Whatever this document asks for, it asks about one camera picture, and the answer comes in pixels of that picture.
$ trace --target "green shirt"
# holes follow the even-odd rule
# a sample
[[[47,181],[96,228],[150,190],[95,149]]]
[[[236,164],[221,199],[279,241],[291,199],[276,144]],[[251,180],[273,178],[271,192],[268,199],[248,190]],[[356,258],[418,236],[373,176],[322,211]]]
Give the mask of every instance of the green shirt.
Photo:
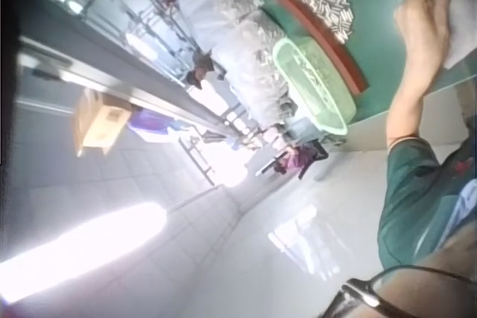
[[[436,250],[462,188],[476,177],[475,144],[471,136],[442,165],[423,139],[407,139],[391,148],[378,232],[385,269],[413,264]]]

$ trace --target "worker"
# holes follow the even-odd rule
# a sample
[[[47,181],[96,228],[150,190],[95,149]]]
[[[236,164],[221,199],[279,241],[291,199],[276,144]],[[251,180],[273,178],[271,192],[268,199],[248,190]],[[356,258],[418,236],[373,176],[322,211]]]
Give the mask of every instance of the worker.
[[[470,137],[442,165],[419,136],[424,96],[447,56],[448,7],[449,0],[404,0],[394,14],[406,62],[386,127],[378,232],[386,271],[379,288],[348,281],[323,317],[477,317],[475,118]]]
[[[199,51],[196,51],[192,55],[192,61],[194,62],[194,69],[186,75],[186,82],[189,85],[202,89],[202,81],[205,80],[206,75],[209,72],[214,71],[218,73],[217,80],[224,80],[225,70],[223,70],[217,63],[214,63],[211,51],[207,54],[202,54]]]

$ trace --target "floor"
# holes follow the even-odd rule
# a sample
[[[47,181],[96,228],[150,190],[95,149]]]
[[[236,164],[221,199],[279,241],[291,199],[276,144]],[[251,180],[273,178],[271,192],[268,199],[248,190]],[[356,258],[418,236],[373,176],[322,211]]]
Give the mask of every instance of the floor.
[[[455,145],[435,147],[439,160]],[[316,317],[382,267],[386,151],[332,153],[248,212],[178,318]]]

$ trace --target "eyeglass frame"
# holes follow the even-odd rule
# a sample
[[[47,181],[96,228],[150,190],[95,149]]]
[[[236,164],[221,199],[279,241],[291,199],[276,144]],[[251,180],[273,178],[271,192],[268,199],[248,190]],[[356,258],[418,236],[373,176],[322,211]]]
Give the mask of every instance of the eyeglass frame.
[[[467,284],[477,284],[477,282],[474,282],[472,279],[469,279],[467,277],[463,277],[461,275],[456,275],[454,273],[450,273],[450,272],[446,272],[442,270],[437,270],[435,268],[421,267],[421,266],[414,266],[414,265],[395,266],[395,267],[391,267],[382,271],[381,273],[377,274],[376,276],[374,276],[372,279],[368,281],[363,281],[361,279],[350,279],[346,281],[346,283],[341,286],[341,289],[335,295],[335,298],[333,298],[328,308],[323,312],[323,314],[320,315],[320,318],[331,318],[332,317],[331,314],[334,313],[336,308],[339,307],[339,305],[341,305],[343,301],[346,299],[345,297],[346,293],[352,296],[354,299],[357,299],[359,302],[365,304],[369,308],[375,310],[379,314],[383,315],[384,317],[419,318],[410,313],[403,311],[402,309],[386,301],[381,296],[379,296],[379,294],[376,293],[376,291],[373,289],[374,284],[377,283],[378,280],[382,279],[384,276],[388,275],[389,273],[392,273],[398,270],[419,270],[419,271],[424,271],[429,273],[436,273],[438,275],[455,279],[457,281],[465,282]],[[365,297],[375,299],[378,302],[378,305],[376,307],[373,307],[372,305],[368,304],[366,302]]]

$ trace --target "cardboard box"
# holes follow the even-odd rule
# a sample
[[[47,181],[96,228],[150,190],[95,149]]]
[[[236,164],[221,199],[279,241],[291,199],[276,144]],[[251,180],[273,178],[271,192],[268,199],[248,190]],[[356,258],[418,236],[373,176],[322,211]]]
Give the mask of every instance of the cardboard box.
[[[99,147],[107,154],[132,114],[128,101],[85,89],[73,115],[76,155],[84,147]]]

